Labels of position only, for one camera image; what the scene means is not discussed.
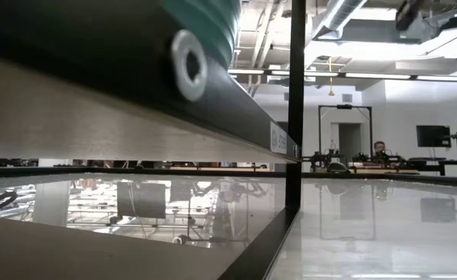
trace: metal washer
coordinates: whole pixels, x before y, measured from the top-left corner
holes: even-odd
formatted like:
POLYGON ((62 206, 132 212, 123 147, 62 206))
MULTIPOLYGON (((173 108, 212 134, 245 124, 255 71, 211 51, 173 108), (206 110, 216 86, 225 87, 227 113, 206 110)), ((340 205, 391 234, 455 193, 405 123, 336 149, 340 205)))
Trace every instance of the metal washer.
POLYGON ((173 71, 180 93, 186 100, 193 102, 199 100, 204 94, 208 80, 208 63, 201 43, 190 31, 180 30, 173 38, 171 51, 173 71), (196 56, 199 64, 199 72, 194 79, 191 79, 187 72, 187 55, 189 53, 196 56))

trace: glass panel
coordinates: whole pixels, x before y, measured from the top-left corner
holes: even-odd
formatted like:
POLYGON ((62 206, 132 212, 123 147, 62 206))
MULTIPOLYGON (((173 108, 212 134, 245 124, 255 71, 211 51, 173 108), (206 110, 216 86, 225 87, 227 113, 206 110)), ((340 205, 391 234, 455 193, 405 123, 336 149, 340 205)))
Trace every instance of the glass panel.
POLYGON ((0 218, 238 252, 285 197, 283 179, 158 175, 0 179, 0 194, 6 191, 17 199, 0 218))
POLYGON ((272 279, 457 279, 457 187, 303 180, 272 279))

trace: computer monitor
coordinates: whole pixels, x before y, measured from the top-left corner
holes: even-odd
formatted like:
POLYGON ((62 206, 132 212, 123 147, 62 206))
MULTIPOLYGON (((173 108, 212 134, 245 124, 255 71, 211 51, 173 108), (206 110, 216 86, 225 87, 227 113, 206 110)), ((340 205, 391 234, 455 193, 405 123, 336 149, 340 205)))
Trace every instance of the computer monitor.
POLYGON ((417 141, 419 147, 451 148, 449 126, 444 125, 418 125, 417 141))

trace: white sticker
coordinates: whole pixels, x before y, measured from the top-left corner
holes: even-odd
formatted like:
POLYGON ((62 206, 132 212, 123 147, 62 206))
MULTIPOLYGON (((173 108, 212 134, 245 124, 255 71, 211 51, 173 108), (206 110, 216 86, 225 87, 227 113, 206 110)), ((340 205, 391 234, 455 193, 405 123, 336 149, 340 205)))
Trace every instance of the white sticker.
POLYGON ((288 134, 273 121, 270 122, 270 148, 272 152, 288 153, 288 134))

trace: person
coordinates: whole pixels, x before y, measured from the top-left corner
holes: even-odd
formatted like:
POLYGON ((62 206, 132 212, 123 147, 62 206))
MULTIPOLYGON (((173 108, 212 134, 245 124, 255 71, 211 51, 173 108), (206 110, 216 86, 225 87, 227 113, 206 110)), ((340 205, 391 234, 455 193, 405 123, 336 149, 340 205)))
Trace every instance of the person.
POLYGON ((375 153, 385 151, 385 143, 383 141, 377 141, 374 144, 375 153))

